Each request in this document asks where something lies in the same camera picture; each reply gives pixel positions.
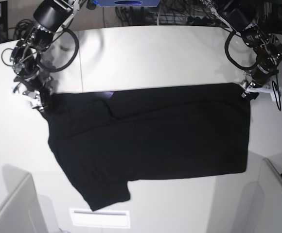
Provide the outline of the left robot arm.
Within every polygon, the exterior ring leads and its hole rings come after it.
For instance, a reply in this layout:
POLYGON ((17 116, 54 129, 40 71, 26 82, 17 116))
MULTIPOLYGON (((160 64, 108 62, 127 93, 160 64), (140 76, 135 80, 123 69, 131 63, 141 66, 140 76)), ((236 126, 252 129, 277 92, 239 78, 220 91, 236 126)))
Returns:
POLYGON ((224 50, 227 59, 245 72, 245 79, 240 83, 242 97, 252 100, 257 98, 259 92, 269 90, 270 79, 279 73, 282 43, 273 33, 266 33, 259 27, 256 11, 258 3, 254 0, 203 0, 202 3, 213 16, 231 29, 224 50), (229 53, 230 42, 236 35, 256 53, 255 63, 248 67, 237 63, 229 53))

